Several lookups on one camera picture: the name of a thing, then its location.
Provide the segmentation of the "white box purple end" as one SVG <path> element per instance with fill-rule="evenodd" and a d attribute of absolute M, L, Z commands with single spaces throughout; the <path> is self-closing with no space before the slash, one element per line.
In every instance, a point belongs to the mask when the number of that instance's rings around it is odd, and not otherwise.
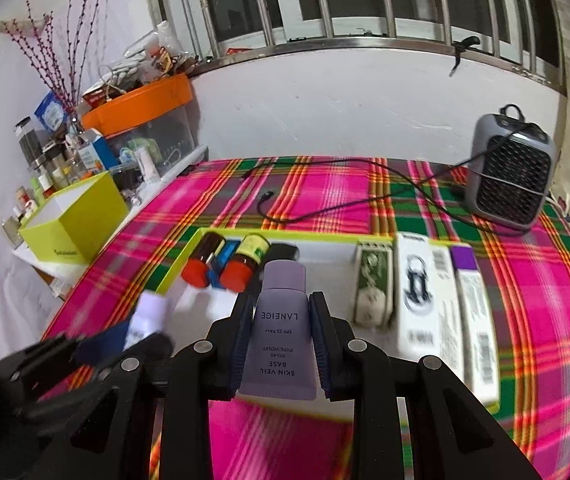
<path fill-rule="evenodd" d="M 500 407 L 500 369 L 493 315 L 474 251 L 453 245 L 454 269 L 462 318 L 465 384 L 491 412 Z"/>

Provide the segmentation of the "orange lid storage bin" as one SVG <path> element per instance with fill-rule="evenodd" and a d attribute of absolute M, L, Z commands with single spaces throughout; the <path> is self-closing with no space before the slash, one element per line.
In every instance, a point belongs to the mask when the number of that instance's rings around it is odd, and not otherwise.
<path fill-rule="evenodd" d="M 187 76 L 177 74 L 96 107 L 82 125 L 97 130 L 117 157 L 147 148 L 163 176 L 196 148 L 185 109 L 192 99 Z"/>

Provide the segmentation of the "red bud branches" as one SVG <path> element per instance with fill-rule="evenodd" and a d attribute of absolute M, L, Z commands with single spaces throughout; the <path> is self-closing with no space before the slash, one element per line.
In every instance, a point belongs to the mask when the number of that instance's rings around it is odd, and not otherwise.
<path fill-rule="evenodd" d="M 52 11 L 36 14 L 32 1 L 24 0 L 27 18 L 3 23 L 5 34 L 68 113 L 81 101 L 99 15 L 107 1 L 67 0 L 64 14 L 58 18 Z"/>

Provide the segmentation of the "metal window bars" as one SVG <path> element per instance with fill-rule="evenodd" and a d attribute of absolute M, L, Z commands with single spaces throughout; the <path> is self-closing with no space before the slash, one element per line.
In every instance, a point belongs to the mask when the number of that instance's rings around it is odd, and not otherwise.
<path fill-rule="evenodd" d="M 467 55 L 565 85 L 555 0 L 148 0 L 198 58 L 323 48 Z"/>

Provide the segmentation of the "amber bottle red cap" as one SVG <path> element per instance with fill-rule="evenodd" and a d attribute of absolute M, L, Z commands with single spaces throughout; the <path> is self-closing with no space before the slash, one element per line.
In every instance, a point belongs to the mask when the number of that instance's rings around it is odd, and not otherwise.
<path fill-rule="evenodd" d="M 219 255 L 225 243 L 225 238 L 218 233 L 204 234 L 183 266 L 181 278 L 194 287 L 208 287 L 210 284 L 208 272 L 211 263 Z"/>

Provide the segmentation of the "lavender Laneige tube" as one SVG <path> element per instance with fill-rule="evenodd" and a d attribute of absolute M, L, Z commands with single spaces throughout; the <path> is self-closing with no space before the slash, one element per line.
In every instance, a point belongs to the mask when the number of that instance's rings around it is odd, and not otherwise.
<path fill-rule="evenodd" d="M 239 392 L 262 398 L 316 398 L 306 268 L 297 261 L 264 266 Z"/>

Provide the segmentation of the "amber bottle yellow label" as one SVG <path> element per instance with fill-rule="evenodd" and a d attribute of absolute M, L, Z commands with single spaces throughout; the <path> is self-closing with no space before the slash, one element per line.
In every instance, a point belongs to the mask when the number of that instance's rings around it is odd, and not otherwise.
<path fill-rule="evenodd" d="M 232 292 L 243 292 L 259 270 L 270 243 L 260 234 L 248 234 L 227 260 L 220 276 L 221 285 Z"/>

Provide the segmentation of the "green white medicine box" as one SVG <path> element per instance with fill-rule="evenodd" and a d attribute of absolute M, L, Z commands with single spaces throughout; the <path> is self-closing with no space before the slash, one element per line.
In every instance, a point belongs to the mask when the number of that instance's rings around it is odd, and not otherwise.
<path fill-rule="evenodd" d="M 393 247 L 390 243 L 356 246 L 354 322 L 368 328 L 385 327 L 393 312 Z"/>

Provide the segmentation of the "yellow-green shallow tray box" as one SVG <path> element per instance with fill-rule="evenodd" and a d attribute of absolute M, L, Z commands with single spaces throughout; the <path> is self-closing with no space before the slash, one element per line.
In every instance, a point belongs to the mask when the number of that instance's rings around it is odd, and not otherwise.
<path fill-rule="evenodd" d="M 427 237 L 430 247 L 444 245 L 467 245 L 461 242 L 438 242 Z M 402 358 L 396 348 L 396 270 L 394 270 L 393 237 L 373 238 L 355 235 L 320 235 L 302 233 L 270 233 L 266 239 L 271 243 L 285 243 L 297 246 L 298 261 L 306 267 L 306 290 L 322 292 L 326 298 L 329 312 L 337 318 L 348 321 L 353 333 L 360 339 L 388 353 L 389 356 Z M 360 243 L 390 243 L 393 247 L 393 312 L 389 323 L 381 328 L 358 326 L 354 322 L 354 293 L 356 279 L 356 246 Z"/>

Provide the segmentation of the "small blue box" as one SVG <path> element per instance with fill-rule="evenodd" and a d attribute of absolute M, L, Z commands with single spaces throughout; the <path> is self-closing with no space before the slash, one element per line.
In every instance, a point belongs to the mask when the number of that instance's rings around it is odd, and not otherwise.
<path fill-rule="evenodd" d="M 207 277 L 209 279 L 209 283 L 213 288 L 223 289 L 224 286 L 222 285 L 220 278 L 222 273 L 228 263 L 228 260 L 232 258 L 234 252 L 236 252 L 237 247 L 239 246 L 239 240 L 227 240 L 220 251 L 214 256 L 212 261 L 210 262 L 210 266 L 207 272 Z"/>

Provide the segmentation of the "plaid tablecloth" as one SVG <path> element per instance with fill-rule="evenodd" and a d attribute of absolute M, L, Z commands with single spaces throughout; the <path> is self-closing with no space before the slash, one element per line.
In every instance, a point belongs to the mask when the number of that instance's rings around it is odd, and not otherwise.
<path fill-rule="evenodd" d="M 464 211 L 465 173 L 429 162 L 326 157 L 203 162 L 176 177 L 98 255 L 48 336 L 124 321 L 206 226 L 460 240 L 476 253 L 494 316 L 498 421 L 547 479 L 570 476 L 570 226 L 546 204 L 532 231 L 498 237 Z"/>

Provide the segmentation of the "black rectangular device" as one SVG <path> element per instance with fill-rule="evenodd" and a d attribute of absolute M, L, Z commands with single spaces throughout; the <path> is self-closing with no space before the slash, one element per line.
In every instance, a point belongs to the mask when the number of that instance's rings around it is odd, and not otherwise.
<path fill-rule="evenodd" d="M 285 243 L 271 244 L 265 256 L 262 258 L 257 271 L 254 272 L 253 277 L 246 288 L 246 293 L 254 299 L 259 297 L 262 289 L 264 268 L 269 262 L 276 260 L 297 261 L 298 259 L 299 249 L 297 246 Z"/>

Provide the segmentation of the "white box keychain picture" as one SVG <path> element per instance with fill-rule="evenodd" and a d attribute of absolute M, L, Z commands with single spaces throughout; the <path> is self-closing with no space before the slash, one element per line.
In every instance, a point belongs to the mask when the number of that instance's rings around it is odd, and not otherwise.
<path fill-rule="evenodd" d="M 427 237 L 401 232 L 394 248 L 396 348 L 403 359 L 419 361 L 440 350 L 439 313 L 434 299 L 436 268 Z"/>

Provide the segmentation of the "narrow white box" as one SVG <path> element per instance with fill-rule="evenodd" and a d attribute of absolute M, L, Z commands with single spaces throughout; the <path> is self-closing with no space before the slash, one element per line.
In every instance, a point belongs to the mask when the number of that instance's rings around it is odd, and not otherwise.
<path fill-rule="evenodd" d="M 438 356 L 461 380 L 465 379 L 464 345 L 460 302 L 456 278 L 449 248 L 432 245 L 436 277 L 434 278 L 434 301 L 438 306 L 440 350 Z"/>

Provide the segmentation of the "white tube blue print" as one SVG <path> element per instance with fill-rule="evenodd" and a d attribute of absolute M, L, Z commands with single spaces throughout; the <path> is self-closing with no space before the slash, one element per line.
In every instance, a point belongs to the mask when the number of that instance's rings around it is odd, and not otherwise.
<path fill-rule="evenodd" d="M 162 332 L 169 316 L 168 298 L 144 290 L 138 297 L 134 312 L 128 322 L 123 349 L 128 350 L 151 334 Z"/>

